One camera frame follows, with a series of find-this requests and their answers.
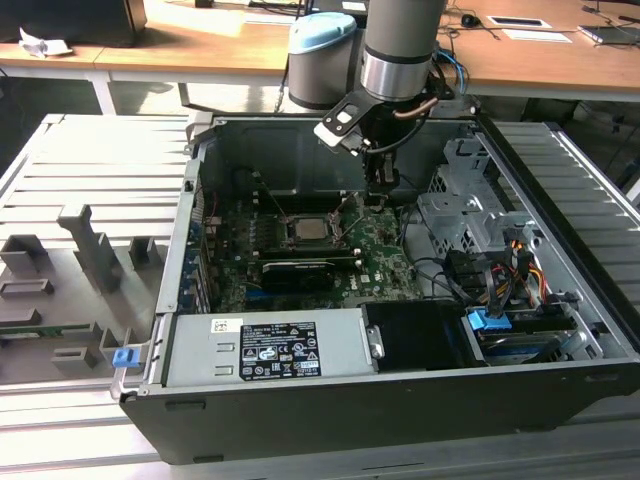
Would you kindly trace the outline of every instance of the power supply label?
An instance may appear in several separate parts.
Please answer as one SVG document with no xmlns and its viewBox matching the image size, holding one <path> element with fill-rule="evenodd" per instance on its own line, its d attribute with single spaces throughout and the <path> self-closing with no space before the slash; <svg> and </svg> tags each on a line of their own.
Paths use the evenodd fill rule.
<svg viewBox="0 0 640 480">
<path fill-rule="evenodd" d="M 320 349 L 315 322 L 243 325 L 240 378 L 319 377 Z"/>
</svg>

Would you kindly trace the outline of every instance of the white sticker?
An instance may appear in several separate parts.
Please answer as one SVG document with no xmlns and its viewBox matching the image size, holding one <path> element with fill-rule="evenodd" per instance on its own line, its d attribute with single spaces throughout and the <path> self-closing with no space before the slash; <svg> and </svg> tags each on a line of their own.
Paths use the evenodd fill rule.
<svg viewBox="0 0 640 480">
<path fill-rule="evenodd" d="M 214 318 L 211 333 L 240 333 L 242 323 L 242 318 Z"/>
<path fill-rule="evenodd" d="M 529 30 L 502 30 L 512 40 L 532 40 L 534 42 L 571 43 L 569 38 L 556 32 L 530 32 Z"/>
<path fill-rule="evenodd" d="M 367 6 L 363 2 L 342 2 L 342 8 L 356 12 L 366 12 Z"/>
</svg>

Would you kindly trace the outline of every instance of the computer case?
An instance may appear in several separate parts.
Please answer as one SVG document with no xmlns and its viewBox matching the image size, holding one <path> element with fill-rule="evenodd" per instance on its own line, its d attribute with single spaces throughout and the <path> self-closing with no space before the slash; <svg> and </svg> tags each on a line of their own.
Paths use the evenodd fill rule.
<svg viewBox="0 0 640 480">
<path fill-rule="evenodd" d="M 16 42 L 20 28 L 70 45 L 131 47 L 147 17 L 144 0 L 0 0 L 0 42 Z"/>
</svg>

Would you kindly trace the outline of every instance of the black side panel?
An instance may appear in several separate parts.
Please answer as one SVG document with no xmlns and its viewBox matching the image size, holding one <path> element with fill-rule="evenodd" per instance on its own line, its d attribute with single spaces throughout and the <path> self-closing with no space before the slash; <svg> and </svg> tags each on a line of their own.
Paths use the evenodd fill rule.
<svg viewBox="0 0 640 480">
<path fill-rule="evenodd" d="M 598 300 L 618 324 L 633 348 L 640 352 L 640 313 L 629 302 L 606 269 L 591 253 L 551 197 L 542 188 L 513 147 L 498 128 L 484 116 L 478 125 L 487 140 L 500 155 L 504 167 L 533 204 L 537 214 L 549 228 L 560 248 L 578 269 Z"/>
<path fill-rule="evenodd" d="M 639 383 L 639 366 L 622 364 L 139 397 L 120 405 L 175 465 L 552 429 L 601 398 L 633 393 Z"/>
</svg>

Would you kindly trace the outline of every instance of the floor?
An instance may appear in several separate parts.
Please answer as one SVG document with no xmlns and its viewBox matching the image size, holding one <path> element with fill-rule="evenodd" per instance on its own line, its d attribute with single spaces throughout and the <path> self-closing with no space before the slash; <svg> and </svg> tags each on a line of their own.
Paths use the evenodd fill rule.
<svg viewBox="0 0 640 480">
<path fill-rule="evenodd" d="M 0 78 L 0 172 L 9 165 L 47 113 L 100 114 L 90 83 L 73 80 Z M 116 108 L 124 115 L 187 114 L 180 106 L 178 88 L 171 83 L 118 82 L 111 86 Z M 276 87 L 229 85 L 189 86 L 193 103 L 232 112 L 270 112 L 277 100 Z M 481 97 L 485 112 L 499 120 L 518 121 L 526 100 Z M 296 111 L 285 100 L 285 111 Z M 536 121 L 557 121 L 572 108 L 567 102 L 546 100 L 538 106 Z M 614 128 L 614 116 L 622 124 Z M 564 124 L 573 141 L 606 173 L 616 179 L 624 166 L 639 155 L 640 133 L 624 145 L 640 124 L 640 109 L 633 104 L 580 102 L 573 118 Z"/>
</svg>

